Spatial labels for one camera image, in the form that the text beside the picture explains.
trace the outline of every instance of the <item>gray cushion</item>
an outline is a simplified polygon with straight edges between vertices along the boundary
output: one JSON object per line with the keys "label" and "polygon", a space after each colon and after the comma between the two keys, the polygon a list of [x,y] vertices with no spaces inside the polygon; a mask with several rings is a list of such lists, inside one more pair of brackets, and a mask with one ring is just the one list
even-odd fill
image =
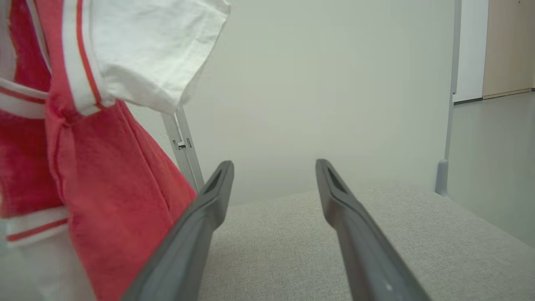
{"label": "gray cushion", "polygon": [[[353,193],[433,300],[534,300],[535,250],[426,190]],[[336,232],[316,191],[230,207],[199,300],[351,300]]]}

